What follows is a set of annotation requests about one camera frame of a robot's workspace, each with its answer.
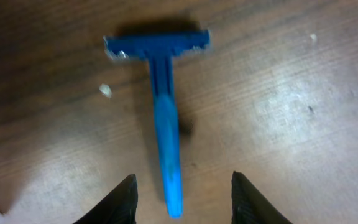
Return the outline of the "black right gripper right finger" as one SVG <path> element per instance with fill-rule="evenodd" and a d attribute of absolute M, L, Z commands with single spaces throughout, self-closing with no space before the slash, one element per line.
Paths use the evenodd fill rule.
<path fill-rule="evenodd" d="M 241 172 L 232 174 L 232 224 L 291 224 Z"/>

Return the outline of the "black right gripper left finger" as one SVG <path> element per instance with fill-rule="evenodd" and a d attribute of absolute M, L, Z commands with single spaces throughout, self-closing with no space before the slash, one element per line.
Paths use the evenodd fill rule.
<path fill-rule="evenodd" d="M 131 174 L 74 224 L 136 224 L 137 204 L 137 179 Z"/>

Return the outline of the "blue disposable razor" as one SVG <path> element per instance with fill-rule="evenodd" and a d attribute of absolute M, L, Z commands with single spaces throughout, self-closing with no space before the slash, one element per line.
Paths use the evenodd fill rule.
<path fill-rule="evenodd" d="M 136 58 L 148 62 L 165 203 L 168 214 L 180 218 L 183 214 L 183 191 L 172 60 L 185 52 L 206 49 L 211 43 L 209 31 L 104 36 L 103 39 L 110 59 Z"/>

